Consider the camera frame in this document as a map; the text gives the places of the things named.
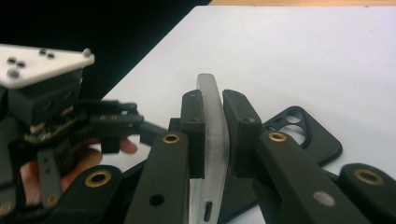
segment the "white table surface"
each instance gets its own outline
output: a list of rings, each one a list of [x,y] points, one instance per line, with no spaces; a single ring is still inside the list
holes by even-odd
[[[200,73],[244,93],[263,121],[303,107],[343,144],[327,170],[362,162],[396,178],[396,7],[196,7],[106,99],[166,128]],[[125,171],[148,153],[103,163]],[[255,207],[231,223],[264,221]]]

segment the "finger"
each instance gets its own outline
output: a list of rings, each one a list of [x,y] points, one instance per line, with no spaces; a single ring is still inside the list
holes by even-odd
[[[76,167],[62,178],[62,189],[67,190],[78,175],[87,169],[92,168],[100,163],[103,156],[98,150],[93,148],[84,148],[78,151],[80,160]]]
[[[26,204],[39,203],[41,201],[41,188],[37,163],[34,161],[27,162],[21,167],[20,172]]]
[[[120,149],[125,153],[133,154],[136,153],[137,146],[128,137],[122,137],[120,139]]]
[[[95,144],[100,144],[100,139],[95,137],[95,138],[91,138],[88,141],[86,141],[84,143],[84,146],[88,146],[88,145],[95,145]]]

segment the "brass insert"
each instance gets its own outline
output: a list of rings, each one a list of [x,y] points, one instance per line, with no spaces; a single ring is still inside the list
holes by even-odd
[[[108,170],[98,170],[85,179],[85,185],[89,188],[99,188],[105,185],[110,179],[111,173]]]
[[[0,204],[0,216],[6,215],[11,211],[12,208],[12,203],[11,202],[5,202]]]
[[[278,143],[286,142],[286,140],[288,140],[288,137],[283,133],[269,133],[268,137]]]
[[[180,136],[170,133],[163,137],[163,141],[167,144],[173,144],[180,141]]]
[[[62,111],[61,115],[64,117],[68,114],[70,114],[71,112],[73,112],[74,107],[71,105],[69,107],[67,107],[64,111]]]
[[[41,122],[37,125],[30,126],[30,133],[39,133],[46,127],[46,122]]]
[[[382,186],[384,185],[384,179],[381,175],[369,169],[358,169],[353,173],[360,181],[369,184]]]
[[[53,206],[58,202],[58,195],[52,194],[51,196],[48,197],[47,203],[49,206]]]

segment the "white mounting plate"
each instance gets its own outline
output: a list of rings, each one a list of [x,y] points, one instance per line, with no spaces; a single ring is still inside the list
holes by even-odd
[[[91,65],[94,55],[0,44],[0,85],[18,89]]]

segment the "screw hole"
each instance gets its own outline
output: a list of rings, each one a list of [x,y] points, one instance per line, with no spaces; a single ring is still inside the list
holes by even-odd
[[[246,122],[246,123],[251,123],[251,122],[254,122],[256,120],[253,119],[253,118],[244,118],[243,121]]]
[[[332,195],[325,191],[315,191],[313,194],[315,200],[328,207],[335,206],[335,199]]]
[[[163,141],[168,144],[176,143],[180,140],[180,137],[176,134],[168,134],[163,138]]]
[[[288,137],[283,133],[269,133],[268,136],[271,140],[278,143],[286,142],[286,140],[288,140]]]
[[[149,203],[153,206],[160,206],[165,202],[165,198],[161,194],[155,194],[149,198]]]
[[[193,118],[193,119],[190,119],[190,122],[191,123],[198,123],[199,119],[198,118]]]
[[[354,175],[362,182],[369,185],[381,186],[384,185],[384,179],[378,173],[368,169],[358,169]]]
[[[105,185],[110,179],[111,173],[108,170],[98,170],[85,179],[85,185],[90,188],[98,188]]]

